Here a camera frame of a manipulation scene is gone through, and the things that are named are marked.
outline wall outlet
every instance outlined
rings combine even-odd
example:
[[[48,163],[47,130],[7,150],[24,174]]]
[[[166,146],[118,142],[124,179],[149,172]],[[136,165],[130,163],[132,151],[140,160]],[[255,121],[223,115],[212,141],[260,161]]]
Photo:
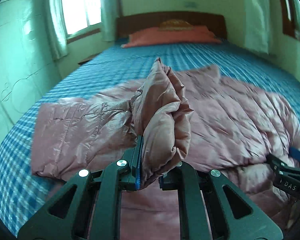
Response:
[[[196,2],[185,1],[184,2],[184,7],[186,7],[186,8],[197,8],[198,4]]]

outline white curtain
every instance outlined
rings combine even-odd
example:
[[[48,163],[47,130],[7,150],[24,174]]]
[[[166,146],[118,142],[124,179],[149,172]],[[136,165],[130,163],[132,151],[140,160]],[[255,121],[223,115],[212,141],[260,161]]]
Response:
[[[101,31],[104,41],[115,41],[116,18],[119,16],[118,0],[101,1]]]
[[[244,0],[246,12],[245,47],[269,54],[272,38],[270,0]]]
[[[56,60],[68,54],[66,33],[62,25],[59,0],[46,0],[46,7],[51,52]]]

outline mattress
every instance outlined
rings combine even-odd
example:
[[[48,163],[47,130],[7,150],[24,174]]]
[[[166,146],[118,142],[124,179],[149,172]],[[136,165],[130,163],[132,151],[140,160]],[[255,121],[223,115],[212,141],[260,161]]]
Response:
[[[173,70],[217,64],[223,75],[282,94],[300,122],[300,83],[245,49],[233,44],[169,44],[121,49],[114,46],[82,65],[34,104],[0,146],[0,219],[16,236],[20,227],[44,204],[54,181],[31,175],[32,135],[42,103],[64,97],[90,98],[98,91],[130,79],[145,78],[157,57]]]

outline wooden headboard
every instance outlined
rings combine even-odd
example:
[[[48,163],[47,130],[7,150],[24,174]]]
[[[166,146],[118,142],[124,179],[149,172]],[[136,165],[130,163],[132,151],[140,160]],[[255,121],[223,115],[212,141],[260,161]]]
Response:
[[[171,11],[134,14],[117,18],[117,38],[128,37],[129,34],[150,27],[158,27],[160,23],[171,20],[185,20],[192,25],[206,25],[219,38],[227,38],[226,21],[222,15]]]

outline window pane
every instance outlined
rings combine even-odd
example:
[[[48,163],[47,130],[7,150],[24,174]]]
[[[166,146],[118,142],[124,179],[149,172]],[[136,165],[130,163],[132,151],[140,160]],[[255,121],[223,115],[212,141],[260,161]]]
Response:
[[[62,8],[68,34],[88,27],[84,0],[62,0]]]
[[[101,22],[100,0],[86,0],[87,13],[90,25]]]

